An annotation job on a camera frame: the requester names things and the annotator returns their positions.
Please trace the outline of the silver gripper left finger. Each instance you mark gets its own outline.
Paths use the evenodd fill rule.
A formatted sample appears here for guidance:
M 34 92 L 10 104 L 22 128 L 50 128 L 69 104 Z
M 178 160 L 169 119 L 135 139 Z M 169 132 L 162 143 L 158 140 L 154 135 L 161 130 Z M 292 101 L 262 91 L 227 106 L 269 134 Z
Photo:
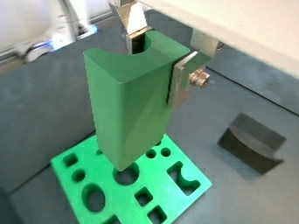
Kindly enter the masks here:
M 146 21 L 145 6 L 137 0 L 107 0 L 117 20 L 122 24 L 122 35 L 130 54 L 146 50 L 146 33 L 153 27 Z

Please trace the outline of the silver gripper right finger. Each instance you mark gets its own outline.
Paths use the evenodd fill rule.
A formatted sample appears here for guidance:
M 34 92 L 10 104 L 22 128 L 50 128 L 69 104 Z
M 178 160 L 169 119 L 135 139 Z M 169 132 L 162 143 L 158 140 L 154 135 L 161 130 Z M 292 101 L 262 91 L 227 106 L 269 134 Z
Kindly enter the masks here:
M 167 103 L 177 109 L 191 95 L 194 87 L 206 88 L 211 76 L 205 71 L 207 64 L 215 56 L 219 41 L 194 29 L 191 46 L 195 50 L 189 53 L 173 66 L 173 80 Z

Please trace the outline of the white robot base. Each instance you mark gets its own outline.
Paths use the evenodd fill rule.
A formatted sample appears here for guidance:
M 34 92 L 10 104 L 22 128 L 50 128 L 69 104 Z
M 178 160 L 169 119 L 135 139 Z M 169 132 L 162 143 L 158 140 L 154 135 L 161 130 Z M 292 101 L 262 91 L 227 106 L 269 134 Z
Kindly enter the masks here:
M 85 39 L 110 17 L 109 0 L 0 0 L 0 65 Z

